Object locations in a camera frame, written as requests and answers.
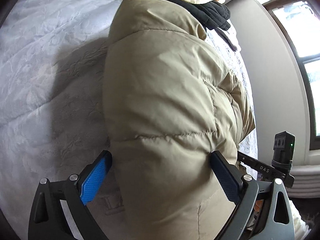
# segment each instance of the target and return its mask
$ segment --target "white wall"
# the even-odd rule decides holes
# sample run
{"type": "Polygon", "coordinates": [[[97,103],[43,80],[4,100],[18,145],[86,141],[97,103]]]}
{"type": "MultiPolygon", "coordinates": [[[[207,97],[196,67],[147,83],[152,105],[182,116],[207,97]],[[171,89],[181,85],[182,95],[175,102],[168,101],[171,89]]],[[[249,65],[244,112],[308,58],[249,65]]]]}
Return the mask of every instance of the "white wall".
{"type": "Polygon", "coordinates": [[[274,136],[286,130],[296,137],[293,165],[309,164],[307,96],[288,42],[257,0],[232,0],[227,6],[252,86],[259,159],[271,163],[274,136]]]}

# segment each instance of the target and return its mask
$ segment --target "beige puffer jacket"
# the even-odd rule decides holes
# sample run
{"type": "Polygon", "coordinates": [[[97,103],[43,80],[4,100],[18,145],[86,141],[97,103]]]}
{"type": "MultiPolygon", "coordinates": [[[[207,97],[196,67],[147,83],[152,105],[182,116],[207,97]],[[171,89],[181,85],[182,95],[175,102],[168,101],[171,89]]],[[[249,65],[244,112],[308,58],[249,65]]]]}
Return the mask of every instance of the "beige puffer jacket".
{"type": "Polygon", "coordinates": [[[104,114],[137,239],[214,239],[234,208],[208,155],[235,164],[254,121],[244,87],[205,38],[165,0],[124,0],[112,22],[104,114]]]}

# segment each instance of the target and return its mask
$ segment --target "window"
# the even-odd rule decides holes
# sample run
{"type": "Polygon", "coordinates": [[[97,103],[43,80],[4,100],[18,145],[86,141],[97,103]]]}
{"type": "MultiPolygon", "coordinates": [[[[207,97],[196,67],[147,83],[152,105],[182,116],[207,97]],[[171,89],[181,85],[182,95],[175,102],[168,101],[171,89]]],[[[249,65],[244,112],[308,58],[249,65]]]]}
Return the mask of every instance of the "window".
{"type": "Polygon", "coordinates": [[[310,114],[310,150],[320,149],[320,20],[306,0],[264,5],[284,33],[298,62],[310,114]]]}

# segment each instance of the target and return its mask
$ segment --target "bed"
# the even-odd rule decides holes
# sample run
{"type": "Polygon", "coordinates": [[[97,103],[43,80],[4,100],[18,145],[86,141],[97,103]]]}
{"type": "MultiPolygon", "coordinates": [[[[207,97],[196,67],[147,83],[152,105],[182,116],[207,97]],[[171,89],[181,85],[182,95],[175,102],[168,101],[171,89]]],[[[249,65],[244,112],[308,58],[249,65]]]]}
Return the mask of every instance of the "bed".
{"type": "MultiPolygon", "coordinates": [[[[27,239],[39,180],[79,173],[109,146],[102,77],[109,27],[121,2],[19,0],[0,29],[0,208],[21,239],[27,239]]],[[[240,52],[215,31],[206,42],[243,82],[253,109],[240,52]]],[[[239,150],[257,158],[255,130],[239,150]]],[[[112,169],[88,207],[110,240],[133,239],[112,169]]]]}

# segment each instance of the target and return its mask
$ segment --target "metal screw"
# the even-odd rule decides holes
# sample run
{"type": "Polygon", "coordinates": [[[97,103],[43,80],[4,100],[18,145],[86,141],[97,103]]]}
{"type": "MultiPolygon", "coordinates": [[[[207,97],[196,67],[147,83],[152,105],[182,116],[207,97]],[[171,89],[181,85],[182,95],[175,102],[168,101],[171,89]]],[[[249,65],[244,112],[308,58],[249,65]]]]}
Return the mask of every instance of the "metal screw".
{"type": "Polygon", "coordinates": [[[72,175],[69,177],[69,179],[70,179],[71,181],[77,180],[77,179],[78,179],[78,175],[77,175],[77,174],[72,174],[72,175]]]}
{"type": "Polygon", "coordinates": [[[282,180],[279,179],[279,178],[276,178],[275,179],[275,183],[278,184],[278,185],[281,185],[282,184],[282,180]]]}
{"type": "Polygon", "coordinates": [[[40,180],[40,184],[46,184],[47,183],[47,179],[46,178],[43,178],[40,180]]]}
{"type": "Polygon", "coordinates": [[[243,178],[244,178],[244,180],[246,180],[246,181],[252,180],[252,177],[251,177],[249,174],[245,174],[245,175],[243,176],[243,178]]]}

